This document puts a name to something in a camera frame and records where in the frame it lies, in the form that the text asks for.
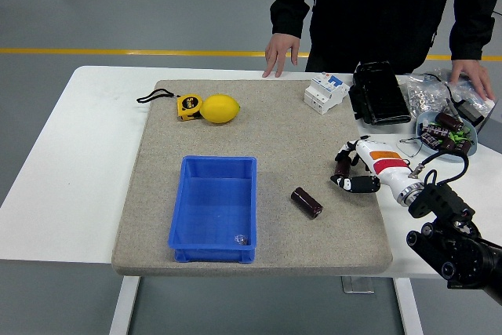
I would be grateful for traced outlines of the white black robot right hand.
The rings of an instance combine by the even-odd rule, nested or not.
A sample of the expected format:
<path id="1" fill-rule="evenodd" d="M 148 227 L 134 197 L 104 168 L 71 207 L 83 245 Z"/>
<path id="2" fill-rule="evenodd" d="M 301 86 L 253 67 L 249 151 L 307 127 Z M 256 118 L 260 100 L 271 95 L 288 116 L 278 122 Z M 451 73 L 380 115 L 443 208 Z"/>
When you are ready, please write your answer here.
<path id="1" fill-rule="evenodd" d="M 384 142 L 359 139 L 348 141 L 335 157 L 335 171 L 330 180 L 350 193 L 374 193 L 381 185 L 391 189 L 397 203 L 408 206 L 424 189 L 412 174 L 408 163 Z M 351 167 L 362 162 L 369 174 L 352 177 Z"/>

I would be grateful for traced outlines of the person's left hand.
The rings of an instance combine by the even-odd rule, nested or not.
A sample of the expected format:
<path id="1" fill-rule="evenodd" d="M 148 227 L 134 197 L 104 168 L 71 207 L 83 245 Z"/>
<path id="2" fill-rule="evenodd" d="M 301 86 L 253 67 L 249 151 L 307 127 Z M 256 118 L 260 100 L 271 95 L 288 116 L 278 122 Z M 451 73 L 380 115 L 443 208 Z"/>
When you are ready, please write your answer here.
<path id="1" fill-rule="evenodd" d="M 452 60 L 452 73 L 450 82 L 457 84 L 461 74 L 465 74 L 471 80 L 475 92 L 483 100 L 495 100 L 495 94 L 491 85 L 489 72 L 478 60 Z"/>

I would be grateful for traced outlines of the person's right hand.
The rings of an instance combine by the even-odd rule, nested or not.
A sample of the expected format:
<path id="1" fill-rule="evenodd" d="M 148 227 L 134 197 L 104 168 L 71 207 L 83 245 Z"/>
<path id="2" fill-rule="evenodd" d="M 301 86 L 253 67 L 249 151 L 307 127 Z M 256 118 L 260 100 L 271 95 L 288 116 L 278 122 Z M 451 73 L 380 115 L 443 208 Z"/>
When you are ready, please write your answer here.
<path id="1" fill-rule="evenodd" d="M 290 53 L 292 64 L 297 65 L 299 48 L 300 39 L 298 37 L 274 33 L 264 51 L 266 67 L 262 77 L 267 78 L 273 71 L 276 78 L 280 77 L 285 68 L 287 53 Z"/>

